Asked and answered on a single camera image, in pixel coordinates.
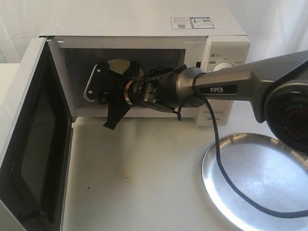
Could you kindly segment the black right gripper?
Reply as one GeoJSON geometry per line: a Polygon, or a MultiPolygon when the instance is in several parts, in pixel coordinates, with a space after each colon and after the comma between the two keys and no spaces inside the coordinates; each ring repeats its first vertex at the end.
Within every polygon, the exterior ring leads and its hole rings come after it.
{"type": "Polygon", "coordinates": [[[109,64],[107,61],[98,62],[88,79],[83,93],[88,102],[98,100],[100,104],[108,105],[107,121],[104,127],[114,130],[120,120],[130,110],[130,100],[124,93],[126,84],[139,76],[140,64],[136,61],[129,63],[128,69],[122,75],[108,77],[109,64]]]}

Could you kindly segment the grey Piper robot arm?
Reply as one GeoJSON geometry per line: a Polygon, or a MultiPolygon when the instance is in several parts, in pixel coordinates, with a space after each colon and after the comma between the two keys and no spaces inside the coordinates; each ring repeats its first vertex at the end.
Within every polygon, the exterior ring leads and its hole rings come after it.
{"type": "Polygon", "coordinates": [[[83,94],[108,105],[105,126],[114,129],[133,106],[180,114],[206,100],[248,101],[257,122],[287,146],[308,151],[308,53],[295,52],[205,73],[198,67],[168,67],[140,74],[132,61],[122,73],[97,63],[83,94]]]}

